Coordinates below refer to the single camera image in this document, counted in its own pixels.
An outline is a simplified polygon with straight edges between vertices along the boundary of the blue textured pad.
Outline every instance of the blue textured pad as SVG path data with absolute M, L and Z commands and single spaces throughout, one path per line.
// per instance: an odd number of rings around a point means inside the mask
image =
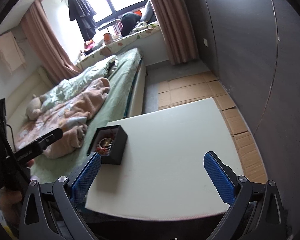
M 71 188 L 70 201 L 73 205 L 81 203 L 84 200 L 93 180 L 98 174 L 101 167 L 101 156 L 96 154 L 89 165 L 81 172 L 78 179 Z
M 203 165 L 222 201 L 232 205 L 235 200 L 234 186 L 210 153 L 206 153 L 204 156 Z

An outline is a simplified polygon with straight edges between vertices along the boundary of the silver bolt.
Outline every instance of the silver bolt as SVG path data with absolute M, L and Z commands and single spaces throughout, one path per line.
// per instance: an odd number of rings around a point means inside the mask
M 241 182 L 246 182 L 247 181 L 247 178 L 245 176 L 240 176 L 239 177 L 239 181 Z
M 275 186 L 275 182 L 273 180 L 269 180 L 269 185 L 273 187 Z
M 34 179 L 34 180 L 31 180 L 29 185 L 32 187 L 34 186 L 35 184 L 37 184 L 37 181 Z
M 58 181 L 59 182 L 65 182 L 67 180 L 67 177 L 66 176 L 61 176 Z

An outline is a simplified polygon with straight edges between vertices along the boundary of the black window frame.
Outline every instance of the black window frame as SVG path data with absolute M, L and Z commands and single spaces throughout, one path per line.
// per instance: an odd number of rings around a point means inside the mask
M 114 6 L 113 6 L 111 0 L 106 0 L 106 1 L 109 4 L 109 7 L 111 9 L 112 14 L 109 15 L 109 16 L 107 16 L 106 18 L 103 18 L 102 20 L 98 21 L 97 22 L 98 26 L 101 26 L 102 24 L 110 22 L 110 21 L 113 21 L 115 19 L 120 19 L 121 15 L 123 15 L 123 14 L 125 14 L 127 12 L 134 11 L 136 9 L 142 8 L 148 2 L 148 0 L 141 1 L 141 2 L 138 2 L 138 3 L 132 4 L 132 5 L 128 6 L 128 7 L 126 7 L 126 8 L 123 8 L 123 9 L 121 9 L 119 11 L 116 11 L 114 9 Z

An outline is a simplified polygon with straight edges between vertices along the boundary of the pink curtain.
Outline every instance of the pink curtain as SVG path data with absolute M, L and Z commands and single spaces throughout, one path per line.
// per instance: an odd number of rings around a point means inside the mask
M 171 64 L 198 58 L 198 48 L 184 0 L 150 0 Z
M 55 84 L 82 71 L 72 64 L 60 45 L 39 0 L 35 0 L 23 16 L 21 27 Z

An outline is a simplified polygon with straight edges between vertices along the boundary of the gray floor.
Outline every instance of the gray floor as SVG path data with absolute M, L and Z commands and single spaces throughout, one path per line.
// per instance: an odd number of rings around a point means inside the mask
M 169 61 L 163 61 L 147 66 L 146 68 L 147 76 L 143 98 L 143 114 L 158 111 L 158 84 L 160 82 L 209 71 L 201 60 L 174 66 Z

